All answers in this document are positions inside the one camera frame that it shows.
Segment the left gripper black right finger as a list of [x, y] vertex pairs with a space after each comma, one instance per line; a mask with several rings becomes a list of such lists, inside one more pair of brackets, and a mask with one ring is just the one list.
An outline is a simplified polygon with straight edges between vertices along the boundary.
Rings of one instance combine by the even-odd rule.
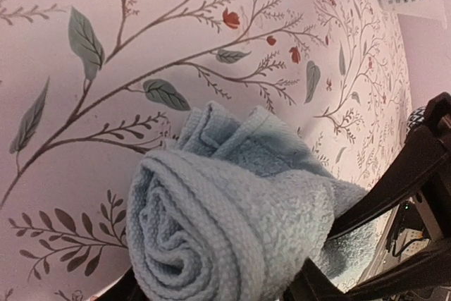
[[339, 301], [344, 293], [337, 289], [315, 263], [307, 258], [301, 271], [283, 293], [287, 301]]

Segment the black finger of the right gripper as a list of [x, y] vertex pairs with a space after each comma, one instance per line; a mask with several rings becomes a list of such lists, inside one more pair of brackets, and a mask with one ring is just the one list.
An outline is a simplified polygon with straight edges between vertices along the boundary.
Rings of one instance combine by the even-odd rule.
[[450, 238], [433, 241], [429, 246], [342, 294], [339, 300], [376, 300], [409, 290], [450, 284]]

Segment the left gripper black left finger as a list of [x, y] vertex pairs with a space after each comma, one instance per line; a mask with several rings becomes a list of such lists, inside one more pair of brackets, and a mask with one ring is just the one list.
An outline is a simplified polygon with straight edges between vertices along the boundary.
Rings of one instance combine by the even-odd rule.
[[132, 269], [129, 269], [113, 286], [96, 298], [97, 301], [141, 300], [141, 289]]

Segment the light blue towel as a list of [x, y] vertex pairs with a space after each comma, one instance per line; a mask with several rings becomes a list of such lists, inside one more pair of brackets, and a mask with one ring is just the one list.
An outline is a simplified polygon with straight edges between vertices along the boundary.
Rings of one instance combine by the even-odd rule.
[[126, 216], [132, 269], [151, 300], [276, 300], [306, 259], [337, 285], [373, 258], [375, 223], [328, 238], [365, 194], [266, 109], [239, 121], [211, 102], [140, 162]]

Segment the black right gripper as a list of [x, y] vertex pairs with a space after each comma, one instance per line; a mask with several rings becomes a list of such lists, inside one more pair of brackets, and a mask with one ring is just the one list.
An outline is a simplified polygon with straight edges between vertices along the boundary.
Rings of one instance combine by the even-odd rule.
[[426, 252], [450, 251], [450, 94], [432, 98], [423, 122], [373, 189], [333, 223], [328, 239], [377, 219], [412, 198], [430, 242]]

